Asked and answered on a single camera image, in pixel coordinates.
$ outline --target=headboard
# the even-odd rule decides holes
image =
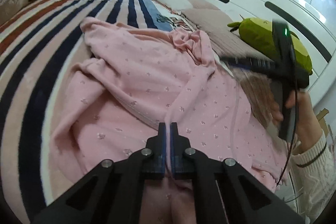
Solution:
[[[288,22],[308,50],[313,65],[309,93],[313,106],[322,99],[336,79],[336,28],[304,0],[206,0],[229,15]]]

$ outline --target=striped blanket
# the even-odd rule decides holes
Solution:
[[[159,15],[151,0],[38,0],[0,27],[1,181],[22,223],[71,186],[48,144],[71,67],[92,54],[80,22],[91,16],[170,31]]]

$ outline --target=pink object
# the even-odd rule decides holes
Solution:
[[[157,134],[159,122],[177,122],[192,147],[216,160],[235,158],[275,190],[285,152],[251,116],[240,85],[215,63],[205,32],[137,29],[95,18],[84,19],[81,29],[96,58],[74,67],[50,142],[68,179],[76,182],[103,159],[126,159]],[[195,223],[190,189],[169,172],[162,183],[149,182],[140,223],[170,215],[174,223]]]

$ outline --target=green plush toy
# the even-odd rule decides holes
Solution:
[[[279,58],[273,42],[272,22],[252,17],[246,18],[242,22],[230,23],[227,26],[233,28],[231,31],[238,29],[240,38],[245,43],[265,54],[268,58],[272,60]],[[293,32],[290,33],[294,45],[296,62],[312,75],[312,63],[306,48],[302,45],[296,34]]]

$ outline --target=sweater sleeve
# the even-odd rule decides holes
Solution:
[[[326,147],[325,135],[322,134],[312,148],[292,157],[303,183],[305,212],[313,222],[326,207],[336,189],[336,168]]]

